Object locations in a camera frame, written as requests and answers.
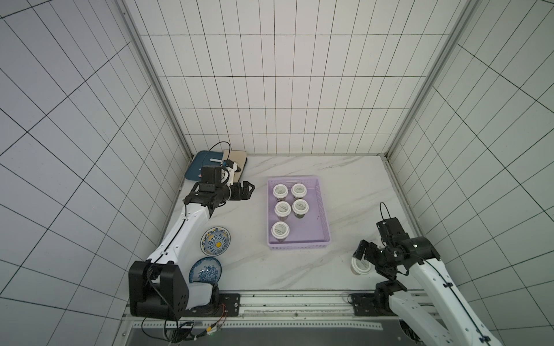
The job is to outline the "yogurt cup white lid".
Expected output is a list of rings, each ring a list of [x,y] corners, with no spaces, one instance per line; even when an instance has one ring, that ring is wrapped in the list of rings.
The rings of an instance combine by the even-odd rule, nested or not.
[[[274,213],[280,221],[286,221],[291,214],[291,206],[286,201],[279,201],[274,208]]]
[[[294,200],[305,199],[307,195],[307,188],[302,183],[296,183],[291,187],[291,194],[294,197]]]
[[[297,199],[292,203],[291,209],[298,219],[302,219],[308,213],[310,206],[306,200]]]
[[[281,202],[281,201],[286,200],[286,198],[289,194],[289,189],[284,184],[277,184],[277,185],[274,186],[274,188],[272,190],[272,193],[273,193],[273,196],[275,197],[275,199],[278,202]]]
[[[369,275],[374,269],[369,261],[365,259],[351,258],[351,271],[354,275]]]
[[[290,235],[290,227],[284,221],[278,221],[271,227],[272,237],[277,242],[284,242]]]

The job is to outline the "purple perforated plastic basket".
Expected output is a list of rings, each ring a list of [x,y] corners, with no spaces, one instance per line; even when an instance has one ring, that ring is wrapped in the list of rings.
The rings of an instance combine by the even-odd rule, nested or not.
[[[273,189],[278,184],[285,185],[289,190],[295,184],[303,184],[307,188],[305,200],[309,206],[307,214],[299,219],[291,213],[285,223],[289,226],[289,235],[280,242],[271,232],[272,226],[279,222],[275,213],[278,203]],[[330,229],[327,222],[325,206],[320,189],[320,180],[316,176],[284,176],[270,177],[267,184],[267,244],[272,250],[277,249],[310,249],[325,248],[331,243]]]

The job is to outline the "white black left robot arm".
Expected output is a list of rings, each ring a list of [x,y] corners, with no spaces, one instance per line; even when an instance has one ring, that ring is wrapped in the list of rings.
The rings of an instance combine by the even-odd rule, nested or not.
[[[216,208],[229,200],[249,200],[254,190],[248,181],[194,184],[183,200],[180,216],[160,246],[146,260],[135,261],[128,271],[132,316],[177,321],[189,311],[219,307],[215,283],[189,283],[185,278],[188,244]]]

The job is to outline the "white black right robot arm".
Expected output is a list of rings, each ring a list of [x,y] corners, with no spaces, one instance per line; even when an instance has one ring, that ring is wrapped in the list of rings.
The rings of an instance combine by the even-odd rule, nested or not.
[[[356,316],[397,316],[425,345],[500,345],[460,293],[426,238],[391,239],[383,249],[362,240],[352,260],[366,260],[385,277],[372,293],[350,295]],[[403,275],[421,285],[437,312],[435,317],[398,280],[400,266],[405,268]]]

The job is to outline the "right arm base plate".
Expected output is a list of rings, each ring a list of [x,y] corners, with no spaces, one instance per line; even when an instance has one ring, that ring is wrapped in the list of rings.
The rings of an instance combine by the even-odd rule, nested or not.
[[[382,315],[375,306],[375,295],[373,293],[349,294],[347,301],[352,306],[355,317],[378,317]]]

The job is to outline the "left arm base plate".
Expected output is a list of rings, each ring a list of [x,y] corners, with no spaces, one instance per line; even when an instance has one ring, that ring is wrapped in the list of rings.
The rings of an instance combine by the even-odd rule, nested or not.
[[[189,317],[237,317],[240,308],[240,294],[218,293],[208,304],[188,310]]]

